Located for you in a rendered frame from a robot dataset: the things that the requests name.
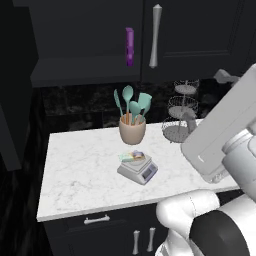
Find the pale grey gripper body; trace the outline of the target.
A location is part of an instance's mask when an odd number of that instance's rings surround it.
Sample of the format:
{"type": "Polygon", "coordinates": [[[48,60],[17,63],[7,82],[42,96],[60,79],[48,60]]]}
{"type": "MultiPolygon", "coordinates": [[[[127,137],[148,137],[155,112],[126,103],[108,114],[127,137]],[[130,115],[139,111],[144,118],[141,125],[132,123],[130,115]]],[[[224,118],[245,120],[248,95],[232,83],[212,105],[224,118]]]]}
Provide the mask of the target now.
{"type": "Polygon", "coordinates": [[[208,183],[228,175],[222,147],[256,117],[256,63],[181,144],[187,161],[208,183]]]}

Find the black closed cabinet door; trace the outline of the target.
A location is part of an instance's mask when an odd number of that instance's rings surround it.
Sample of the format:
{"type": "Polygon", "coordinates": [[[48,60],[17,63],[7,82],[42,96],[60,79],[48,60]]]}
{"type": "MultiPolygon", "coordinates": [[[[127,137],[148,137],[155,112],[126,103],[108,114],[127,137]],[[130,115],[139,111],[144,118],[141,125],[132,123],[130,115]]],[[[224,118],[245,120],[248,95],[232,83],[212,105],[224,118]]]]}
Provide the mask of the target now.
{"type": "Polygon", "coordinates": [[[211,78],[219,69],[241,76],[256,63],[256,0],[145,0],[141,80],[211,78]],[[162,15],[158,66],[149,67],[153,7],[162,15]]]}

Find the colourful wrapped bar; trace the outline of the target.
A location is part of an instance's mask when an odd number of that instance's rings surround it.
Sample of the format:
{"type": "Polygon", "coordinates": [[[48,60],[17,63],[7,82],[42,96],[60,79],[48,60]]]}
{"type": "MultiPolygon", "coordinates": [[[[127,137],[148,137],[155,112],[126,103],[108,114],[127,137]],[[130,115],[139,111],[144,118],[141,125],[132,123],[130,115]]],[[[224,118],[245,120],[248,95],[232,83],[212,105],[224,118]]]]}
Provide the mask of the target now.
{"type": "Polygon", "coordinates": [[[142,161],[145,159],[145,155],[141,151],[134,150],[132,152],[123,153],[119,156],[121,162],[134,162],[142,161]]]}

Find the grey digital scale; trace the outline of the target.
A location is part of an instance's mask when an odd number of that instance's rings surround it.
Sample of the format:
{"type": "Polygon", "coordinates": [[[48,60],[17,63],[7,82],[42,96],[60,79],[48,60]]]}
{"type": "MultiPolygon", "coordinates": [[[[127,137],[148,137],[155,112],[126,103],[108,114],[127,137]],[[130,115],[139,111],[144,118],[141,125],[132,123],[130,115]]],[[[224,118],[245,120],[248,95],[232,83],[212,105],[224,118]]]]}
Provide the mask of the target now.
{"type": "Polygon", "coordinates": [[[122,162],[117,169],[119,174],[141,185],[149,182],[157,171],[157,165],[148,155],[142,160],[122,162]]]}

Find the black base cabinet door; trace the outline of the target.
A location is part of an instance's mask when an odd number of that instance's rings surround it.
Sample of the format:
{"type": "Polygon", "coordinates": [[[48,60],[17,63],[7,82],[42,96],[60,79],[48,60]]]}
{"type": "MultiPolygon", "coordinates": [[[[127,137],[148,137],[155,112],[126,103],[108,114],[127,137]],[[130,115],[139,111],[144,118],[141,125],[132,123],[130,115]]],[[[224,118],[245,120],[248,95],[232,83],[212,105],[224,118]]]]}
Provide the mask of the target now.
{"type": "Polygon", "coordinates": [[[143,241],[143,256],[155,256],[155,253],[158,249],[158,247],[165,241],[167,234],[168,234],[168,229],[165,227],[161,226],[153,226],[156,228],[155,234],[154,234],[154,241],[153,241],[153,251],[152,252],[147,252],[147,247],[149,243],[149,229],[151,227],[147,227],[145,229],[145,234],[144,234],[144,241],[143,241]]]}
{"type": "Polygon", "coordinates": [[[139,256],[133,255],[134,231],[90,232],[76,235],[68,246],[71,256],[139,256]]]}

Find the black open cabinet door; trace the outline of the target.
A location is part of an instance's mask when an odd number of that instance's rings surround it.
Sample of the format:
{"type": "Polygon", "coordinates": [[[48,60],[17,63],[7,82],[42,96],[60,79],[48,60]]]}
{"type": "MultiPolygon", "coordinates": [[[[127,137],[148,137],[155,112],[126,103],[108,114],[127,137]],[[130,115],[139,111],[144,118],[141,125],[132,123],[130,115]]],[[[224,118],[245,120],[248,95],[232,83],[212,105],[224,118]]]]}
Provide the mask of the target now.
{"type": "Polygon", "coordinates": [[[0,0],[0,154],[8,171],[22,166],[37,60],[28,0],[0,0]]]}

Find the teal wide spatula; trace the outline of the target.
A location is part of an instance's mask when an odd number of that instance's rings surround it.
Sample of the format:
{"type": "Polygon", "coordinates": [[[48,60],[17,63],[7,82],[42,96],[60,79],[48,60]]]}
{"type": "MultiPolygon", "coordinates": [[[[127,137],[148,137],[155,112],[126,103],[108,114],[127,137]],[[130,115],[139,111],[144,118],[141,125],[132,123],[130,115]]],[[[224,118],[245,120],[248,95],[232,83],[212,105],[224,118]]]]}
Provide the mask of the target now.
{"type": "Polygon", "coordinates": [[[151,106],[152,96],[147,93],[140,93],[138,98],[138,104],[143,109],[143,114],[140,119],[140,122],[144,121],[145,114],[149,111],[151,106]]]}

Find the teal small spoon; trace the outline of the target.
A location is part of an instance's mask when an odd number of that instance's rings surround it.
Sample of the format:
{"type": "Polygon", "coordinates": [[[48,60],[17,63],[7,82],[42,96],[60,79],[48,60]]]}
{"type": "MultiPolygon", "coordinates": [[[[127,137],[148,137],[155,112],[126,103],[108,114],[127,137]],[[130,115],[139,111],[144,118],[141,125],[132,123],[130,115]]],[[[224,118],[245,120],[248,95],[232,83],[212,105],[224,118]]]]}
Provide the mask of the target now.
{"type": "Polygon", "coordinates": [[[129,109],[132,113],[132,124],[135,124],[135,117],[140,114],[141,107],[136,101],[131,101],[129,103],[129,109]]]}

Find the beige utensil pot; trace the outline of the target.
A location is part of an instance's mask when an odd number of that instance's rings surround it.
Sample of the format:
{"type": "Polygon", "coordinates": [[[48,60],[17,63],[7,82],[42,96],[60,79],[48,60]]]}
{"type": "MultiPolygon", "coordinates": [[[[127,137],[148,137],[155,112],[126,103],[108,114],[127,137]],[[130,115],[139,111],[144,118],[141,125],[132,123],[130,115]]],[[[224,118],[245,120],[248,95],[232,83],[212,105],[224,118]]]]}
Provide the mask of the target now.
{"type": "Polygon", "coordinates": [[[124,143],[128,145],[139,144],[146,131],[146,122],[142,123],[135,122],[134,125],[126,124],[126,116],[123,116],[119,120],[119,133],[124,143]]]}

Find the teal large spoon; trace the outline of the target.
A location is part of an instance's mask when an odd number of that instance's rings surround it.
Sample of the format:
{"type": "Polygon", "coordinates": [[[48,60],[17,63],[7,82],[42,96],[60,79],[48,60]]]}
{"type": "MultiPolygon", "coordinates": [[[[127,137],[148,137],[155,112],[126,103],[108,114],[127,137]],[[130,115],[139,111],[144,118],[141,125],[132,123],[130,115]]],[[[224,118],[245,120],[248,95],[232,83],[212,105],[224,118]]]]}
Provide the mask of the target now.
{"type": "Polygon", "coordinates": [[[130,85],[124,87],[122,91],[123,99],[126,102],[126,124],[129,124],[129,102],[133,97],[134,91],[130,85]]]}

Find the teal narrow spatula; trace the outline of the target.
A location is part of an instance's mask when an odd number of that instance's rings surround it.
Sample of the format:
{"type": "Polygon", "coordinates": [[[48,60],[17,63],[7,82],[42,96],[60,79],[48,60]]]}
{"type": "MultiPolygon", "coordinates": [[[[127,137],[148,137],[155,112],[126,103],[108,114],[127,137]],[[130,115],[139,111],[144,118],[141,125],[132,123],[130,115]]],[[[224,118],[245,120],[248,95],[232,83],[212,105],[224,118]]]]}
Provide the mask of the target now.
{"type": "Polygon", "coordinates": [[[115,103],[116,103],[117,107],[119,108],[120,116],[121,116],[121,118],[123,118],[123,111],[122,111],[122,107],[121,107],[121,104],[120,104],[117,89],[114,90],[114,99],[115,99],[115,103]]]}

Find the purple box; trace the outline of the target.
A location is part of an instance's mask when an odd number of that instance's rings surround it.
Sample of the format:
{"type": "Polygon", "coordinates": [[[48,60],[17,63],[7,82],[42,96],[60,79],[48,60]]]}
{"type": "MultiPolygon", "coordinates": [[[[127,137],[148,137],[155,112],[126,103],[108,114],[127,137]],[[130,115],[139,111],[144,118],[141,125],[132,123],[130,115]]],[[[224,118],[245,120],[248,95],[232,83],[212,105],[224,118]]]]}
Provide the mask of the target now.
{"type": "Polygon", "coordinates": [[[134,63],[134,30],[126,27],[126,64],[133,66],[134,63]]]}

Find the black drawer front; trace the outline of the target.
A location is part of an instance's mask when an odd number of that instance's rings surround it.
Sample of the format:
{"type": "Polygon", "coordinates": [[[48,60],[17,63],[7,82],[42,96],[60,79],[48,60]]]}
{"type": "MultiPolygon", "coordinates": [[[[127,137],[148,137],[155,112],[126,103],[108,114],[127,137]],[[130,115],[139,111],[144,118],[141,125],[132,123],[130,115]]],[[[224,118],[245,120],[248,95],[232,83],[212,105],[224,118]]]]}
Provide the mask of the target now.
{"type": "Polygon", "coordinates": [[[155,204],[141,205],[141,206],[69,217],[63,221],[63,224],[67,232],[74,232],[79,230],[86,230],[89,228],[103,227],[105,225],[144,222],[145,220],[156,218],[155,210],[156,210],[155,204]],[[110,221],[84,225],[84,220],[86,218],[89,218],[89,219],[102,218],[105,216],[105,214],[110,216],[110,221]]]}

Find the black wall cabinet body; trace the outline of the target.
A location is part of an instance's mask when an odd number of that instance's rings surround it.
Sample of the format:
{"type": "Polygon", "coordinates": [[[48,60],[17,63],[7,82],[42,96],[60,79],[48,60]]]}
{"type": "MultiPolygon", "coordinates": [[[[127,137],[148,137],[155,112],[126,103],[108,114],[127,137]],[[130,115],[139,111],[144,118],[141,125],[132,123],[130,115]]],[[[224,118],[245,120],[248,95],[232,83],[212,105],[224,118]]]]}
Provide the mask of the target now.
{"type": "Polygon", "coordinates": [[[143,0],[31,0],[39,59],[33,85],[133,82],[140,78],[143,0]],[[126,64],[126,27],[134,63],[126,64]]]}

